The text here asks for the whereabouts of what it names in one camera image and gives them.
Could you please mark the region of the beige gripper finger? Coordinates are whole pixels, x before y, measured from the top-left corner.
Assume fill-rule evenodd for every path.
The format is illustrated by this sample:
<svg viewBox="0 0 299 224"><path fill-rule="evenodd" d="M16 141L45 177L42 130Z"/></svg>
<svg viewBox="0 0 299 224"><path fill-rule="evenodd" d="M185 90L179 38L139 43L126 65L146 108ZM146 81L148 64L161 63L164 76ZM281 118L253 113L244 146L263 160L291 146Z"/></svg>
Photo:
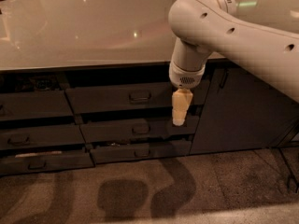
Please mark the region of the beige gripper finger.
<svg viewBox="0 0 299 224"><path fill-rule="evenodd" d="M189 89L178 89L172 94L172 120L174 125L182 126L184 124L192 98L193 94Z"/></svg>

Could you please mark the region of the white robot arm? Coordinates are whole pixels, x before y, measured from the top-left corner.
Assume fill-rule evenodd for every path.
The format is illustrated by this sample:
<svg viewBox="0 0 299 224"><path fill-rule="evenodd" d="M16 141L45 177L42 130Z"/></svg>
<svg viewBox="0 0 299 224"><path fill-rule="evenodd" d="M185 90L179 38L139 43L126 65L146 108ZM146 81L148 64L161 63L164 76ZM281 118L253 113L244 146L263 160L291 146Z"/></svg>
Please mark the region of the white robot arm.
<svg viewBox="0 0 299 224"><path fill-rule="evenodd" d="M177 0L171 6L168 23L176 42L169 78L178 89L172 95L174 125L185 122L192 89L214 52L299 102L299 34L242 21L235 13L235 0Z"/></svg>

